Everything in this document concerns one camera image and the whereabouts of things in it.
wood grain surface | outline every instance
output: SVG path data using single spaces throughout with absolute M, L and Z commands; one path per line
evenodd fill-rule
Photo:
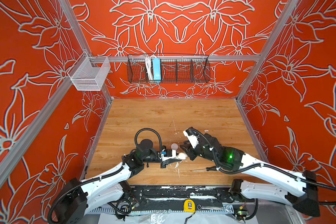
M 114 99 L 102 135 L 88 168 L 86 178 L 98 175 L 121 162 L 123 154 L 135 149 L 134 136 L 139 129 L 153 128 L 162 144 L 183 144 L 183 131 L 189 127 L 216 137 L 223 146 L 231 146 L 259 158 L 234 100 L 222 99 Z M 141 132 L 138 142 L 148 138 L 158 149 L 158 138 L 153 132 Z M 262 180 L 244 174 L 226 175 L 219 171 L 191 172 L 214 163 L 197 157 L 170 164 L 149 164 L 138 175 L 130 178 L 131 185 L 231 185 L 233 179 L 252 182 Z

white cable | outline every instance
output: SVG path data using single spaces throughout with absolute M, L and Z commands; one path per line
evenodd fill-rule
M 152 56 L 144 56 L 144 60 L 145 60 L 145 64 L 146 64 L 146 69 L 147 69 L 147 74 L 148 74 L 148 79 L 149 80 L 154 80 L 153 78 L 153 74 L 151 72 L 151 68 L 152 68 L 152 58 L 156 58 L 155 55 Z

wire mesh basket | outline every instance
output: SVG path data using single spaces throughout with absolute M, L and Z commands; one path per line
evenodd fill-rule
M 77 90 L 81 91 L 100 91 L 106 80 L 107 74 L 111 69 L 108 57 L 102 57 L 103 63 L 91 62 L 92 57 L 84 52 L 76 61 L 81 62 L 77 69 L 71 69 L 68 75 Z
M 127 76 L 130 83 L 207 83 L 210 63 L 207 55 L 164 54 L 160 59 L 160 79 L 149 79 L 145 57 L 128 55 Z

red wall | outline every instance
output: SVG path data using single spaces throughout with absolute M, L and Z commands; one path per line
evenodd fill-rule
M 285 1 L 83 1 L 70 0 L 95 56 L 133 53 L 259 54 Z M 253 62 L 211 63 L 205 84 L 138 85 L 124 63 L 112 64 L 112 96 L 235 97 Z
M 336 1 L 298 4 L 242 104 L 272 164 L 336 186 Z M 320 208 L 308 223 L 336 223 L 336 206 Z
M 0 1 L 0 161 L 81 53 L 56 0 Z M 1 188 L 0 223 L 45 223 L 80 177 L 106 106 L 101 91 L 70 88 Z

